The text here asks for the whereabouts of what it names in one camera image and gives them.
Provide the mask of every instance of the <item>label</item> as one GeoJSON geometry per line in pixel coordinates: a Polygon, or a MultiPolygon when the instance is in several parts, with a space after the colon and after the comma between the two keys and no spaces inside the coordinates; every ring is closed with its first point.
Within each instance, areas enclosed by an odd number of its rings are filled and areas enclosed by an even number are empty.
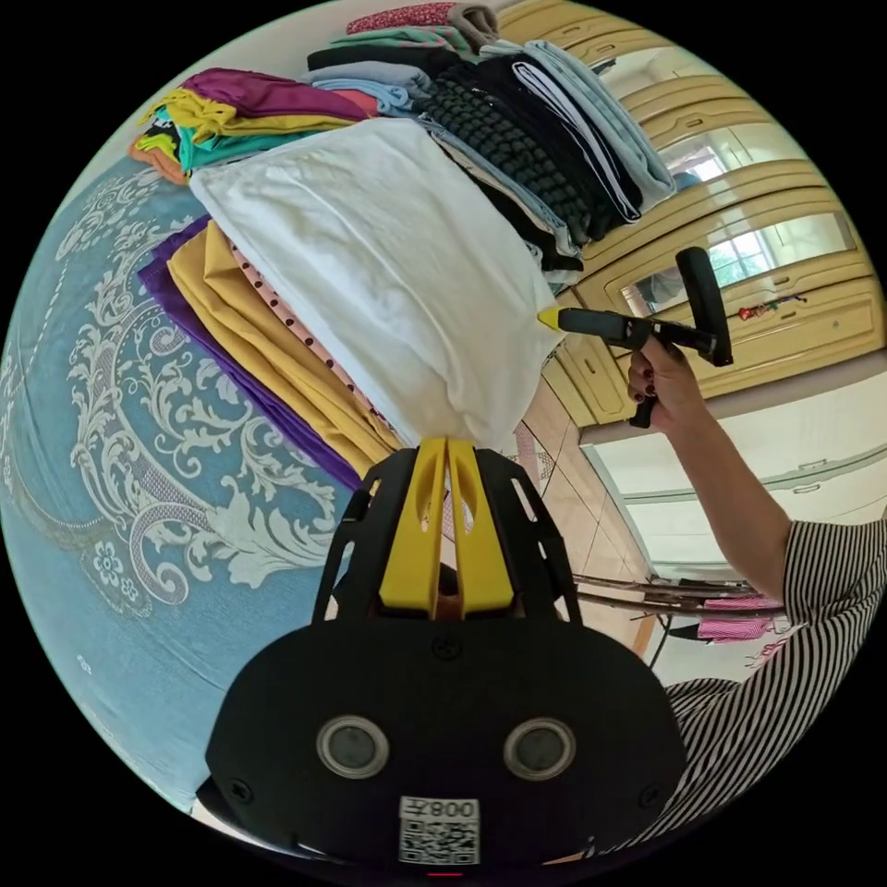
{"type": "Polygon", "coordinates": [[[422,866],[480,863],[480,804],[476,800],[401,797],[401,862],[422,866]]]}

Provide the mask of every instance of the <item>clothes drying rack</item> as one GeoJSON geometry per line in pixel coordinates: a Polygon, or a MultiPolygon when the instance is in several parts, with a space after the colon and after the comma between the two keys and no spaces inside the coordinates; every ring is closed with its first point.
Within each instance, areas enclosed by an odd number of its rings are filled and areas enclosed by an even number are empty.
{"type": "Polygon", "coordinates": [[[711,607],[705,606],[705,601],[723,598],[760,597],[763,604],[767,599],[759,595],[746,582],[693,582],[688,579],[671,582],[658,578],[652,578],[646,582],[634,582],[624,579],[586,576],[582,573],[574,573],[573,581],[579,586],[577,597],[580,601],[590,601],[618,610],[632,610],[639,613],[638,616],[633,617],[634,619],[656,617],[656,621],[662,628],[662,639],[650,659],[650,668],[662,655],[665,641],[669,638],[668,633],[676,616],[696,616],[699,619],[711,616],[716,619],[741,622],[746,619],[769,619],[785,615],[784,607],[761,606],[759,610],[712,610],[711,607]],[[644,597],[641,601],[625,601],[620,598],[583,591],[581,586],[635,591],[640,592],[644,597]]]}

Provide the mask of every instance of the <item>striped shirt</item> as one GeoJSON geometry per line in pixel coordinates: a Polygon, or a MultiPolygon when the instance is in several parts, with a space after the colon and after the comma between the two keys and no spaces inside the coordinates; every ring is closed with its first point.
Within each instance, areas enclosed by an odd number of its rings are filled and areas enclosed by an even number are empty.
{"type": "MultiPolygon", "coordinates": [[[[668,687],[687,769],[661,816],[612,850],[688,825],[738,798],[774,767],[825,708],[887,590],[887,520],[856,527],[796,522],[785,563],[785,611],[798,626],[743,682],[668,687]]],[[[589,857],[595,848],[585,852],[589,857]]]]}

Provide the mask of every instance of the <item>floral pattern bedspread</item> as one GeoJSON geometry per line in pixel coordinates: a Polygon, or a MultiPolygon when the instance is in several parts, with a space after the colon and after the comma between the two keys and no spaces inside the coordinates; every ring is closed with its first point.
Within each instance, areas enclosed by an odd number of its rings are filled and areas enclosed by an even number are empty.
{"type": "Polygon", "coordinates": [[[310,619],[347,492],[136,275],[203,210],[124,159],[52,222],[0,363],[0,515],[47,657],[183,810],[225,690],[310,619]]]}

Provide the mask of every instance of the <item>hand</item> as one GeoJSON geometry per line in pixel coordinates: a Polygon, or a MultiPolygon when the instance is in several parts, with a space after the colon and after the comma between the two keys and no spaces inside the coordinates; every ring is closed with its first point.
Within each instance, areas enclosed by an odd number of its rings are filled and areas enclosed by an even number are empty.
{"type": "Polygon", "coordinates": [[[710,415],[687,358],[676,347],[666,348],[652,336],[631,356],[628,393],[638,403],[646,395],[659,398],[650,424],[664,434],[685,429],[710,415]]]}

